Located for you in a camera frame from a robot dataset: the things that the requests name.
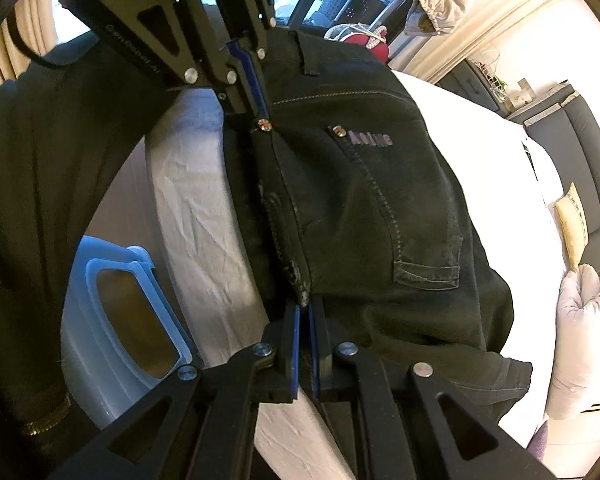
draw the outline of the yellow pillow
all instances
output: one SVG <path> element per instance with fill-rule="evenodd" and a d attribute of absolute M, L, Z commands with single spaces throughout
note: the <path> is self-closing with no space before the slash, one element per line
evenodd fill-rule
<path fill-rule="evenodd" d="M 569 268 L 578 270 L 584 248 L 589 243 L 589 231 L 582 202 L 573 182 L 568 193 L 555 203 L 555 210 L 558 213 L 564 244 L 567 247 Z"/>

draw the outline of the gray headboard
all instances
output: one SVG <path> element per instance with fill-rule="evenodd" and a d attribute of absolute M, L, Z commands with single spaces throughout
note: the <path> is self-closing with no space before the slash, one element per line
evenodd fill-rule
<path fill-rule="evenodd" d="M 508 119 L 547 151 L 565 192 L 576 185 L 589 229 L 581 263 L 600 270 L 600 127 L 589 105 L 565 82 Z"/>

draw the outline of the curtain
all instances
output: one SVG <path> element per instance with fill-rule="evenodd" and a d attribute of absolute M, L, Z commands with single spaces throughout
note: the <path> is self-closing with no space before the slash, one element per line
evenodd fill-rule
<path fill-rule="evenodd" d="M 558 1 L 476 0 L 453 33 L 430 38 L 415 54 L 401 52 L 392 60 L 390 67 L 437 83 L 463 59 L 487 46 L 533 12 Z"/>
<path fill-rule="evenodd" d="M 398 40 L 389 46 L 389 56 L 391 61 L 389 66 L 394 70 L 403 70 L 413 59 L 413 57 L 429 42 L 431 36 L 406 36 L 403 34 L 398 37 L 401 41 L 399 46 L 395 46 Z"/>
<path fill-rule="evenodd" d="M 19 0 L 15 9 L 22 39 L 44 56 L 58 43 L 52 0 Z M 17 78 L 29 63 L 29 58 L 23 56 L 11 41 L 5 20 L 0 26 L 0 85 L 7 79 Z"/>

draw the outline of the contrast stitching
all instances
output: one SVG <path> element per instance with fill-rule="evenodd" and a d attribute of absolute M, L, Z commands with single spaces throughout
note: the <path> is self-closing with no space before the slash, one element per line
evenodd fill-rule
<path fill-rule="evenodd" d="M 287 103 L 294 103 L 298 101 L 306 101 L 308 99 L 319 99 L 322 97 L 338 97 L 338 96 L 346 96 L 346 95 L 365 95 L 365 94 L 380 94 L 387 95 L 389 97 L 394 97 L 396 99 L 400 99 L 402 101 L 406 101 L 403 96 L 399 96 L 398 94 L 394 94 L 392 92 L 383 92 L 381 90 L 358 90 L 353 92 L 334 92 L 331 94 L 316 94 L 316 95 L 308 95 L 304 97 L 294 97 L 293 99 L 284 99 L 282 101 L 275 101 L 273 104 L 275 105 L 283 105 Z"/>
<path fill-rule="evenodd" d="M 294 219 L 296 220 L 296 229 L 298 229 L 298 243 L 300 245 L 300 248 L 302 249 L 302 256 L 304 257 L 304 262 L 306 264 L 306 268 L 307 271 L 309 272 L 309 283 L 303 283 L 302 282 L 302 271 L 300 269 L 298 269 L 298 273 L 300 274 L 300 282 L 301 285 L 304 287 L 304 291 L 309 291 L 312 288 L 314 279 L 312 277 L 312 273 L 311 273 L 311 266 L 309 264 L 309 259 L 306 256 L 306 248 L 304 246 L 304 242 L 302 240 L 302 236 L 301 236 L 301 228 L 300 228 L 300 219 L 298 218 L 298 211 L 299 209 L 296 207 L 296 204 L 294 203 L 294 199 L 293 196 L 291 195 L 291 192 L 289 190 L 289 186 L 288 183 L 286 182 L 286 178 L 285 178 L 285 172 L 282 170 L 282 165 L 280 164 L 280 158 L 278 157 L 278 151 L 276 150 L 276 145 L 275 142 L 273 140 L 274 138 L 271 137 L 271 151 L 273 152 L 273 156 L 276 159 L 276 164 L 278 165 L 278 170 L 280 171 L 280 179 L 282 180 L 282 185 L 285 188 L 286 193 L 289 196 L 289 202 L 291 202 L 291 207 L 294 210 Z"/>
<path fill-rule="evenodd" d="M 465 384 L 458 383 L 456 381 L 451 381 L 458 388 L 463 388 L 465 390 L 475 390 L 476 392 L 526 392 L 528 388 L 477 388 L 474 386 L 466 386 Z"/>
<path fill-rule="evenodd" d="M 389 206 L 389 203 L 387 202 L 387 200 L 386 200 L 386 198 L 384 196 L 384 193 L 382 193 L 382 190 L 380 189 L 380 186 L 378 186 L 378 183 L 374 179 L 374 176 L 368 170 L 368 168 L 366 167 L 365 163 L 362 161 L 362 159 L 360 158 L 360 156 L 356 153 L 356 150 L 352 149 L 352 150 L 349 150 L 349 152 L 355 157 L 356 161 L 358 162 L 358 164 L 360 165 L 360 167 L 364 171 L 365 176 L 371 182 L 371 187 L 378 194 L 378 196 L 379 196 L 382 204 L 384 205 L 384 207 L 386 208 L 387 212 L 389 213 L 389 216 L 391 217 L 391 222 L 394 224 L 395 236 L 396 236 L 396 239 L 397 239 L 397 256 L 398 256 L 398 260 L 402 260 L 402 237 L 400 236 L 400 229 L 398 228 L 398 221 L 395 219 L 394 212 L 392 211 L 391 207 Z"/>
<path fill-rule="evenodd" d="M 272 209 L 272 205 L 269 203 L 268 197 L 272 197 L 272 194 L 270 192 L 266 192 L 263 195 L 262 202 L 264 204 L 264 209 L 267 213 L 267 216 L 269 217 L 269 223 L 273 225 L 273 222 L 275 222 L 276 217 L 274 216 L 274 211 Z M 276 229 L 271 229 L 271 237 L 273 238 L 273 245 L 276 250 L 276 253 L 278 254 L 278 258 L 280 259 L 280 261 L 283 261 L 283 253 L 280 248 L 280 240 L 278 240 L 278 233 Z"/>
<path fill-rule="evenodd" d="M 457 265 L 439 267 L 439 266 L 429 266 L 429 265 L 423 265 L 423 264 L 414 264 L 413 262 L 404 262 L 404 261 L 399 261 L 399 262 L 394 262 L 394 263 L 412 265 L 415 267 L 424 267 L 425 269 L 457 269 L 458 268 Z"/>
<path fill-rule="evenodd" d="M 454 270 L 453 276 L 448 280 L 432 280 L 430 278 L 426 278 L 425 276 L 421 276 L 419 274 L 414 274 L 413 272 L 409 272 L 408 270 L 404 270 L 404 269 L 400 269 L 400 270 L 402 272 L 404 272 L 405 274 L 408 274 L 409 276 L 414 276 L 416 278 L 419 278 L 423 282 L 427 282 L 427 283 L 448 283 L 449 281 L 455 280 L 458 277 L 458 268 L 457 267 L 442 267 L 442 269 Z"/>

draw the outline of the white wall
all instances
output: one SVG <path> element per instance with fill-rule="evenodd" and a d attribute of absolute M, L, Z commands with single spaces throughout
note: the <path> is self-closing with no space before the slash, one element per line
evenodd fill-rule
<path fill-rule="evenodd" d="M 500 51 L 496 74 L 511 87 L 527 79 L 541 94 L 568 79 L 600 125 L 600 23 L 583 0 L 561 0 L 492 43 Z"/>

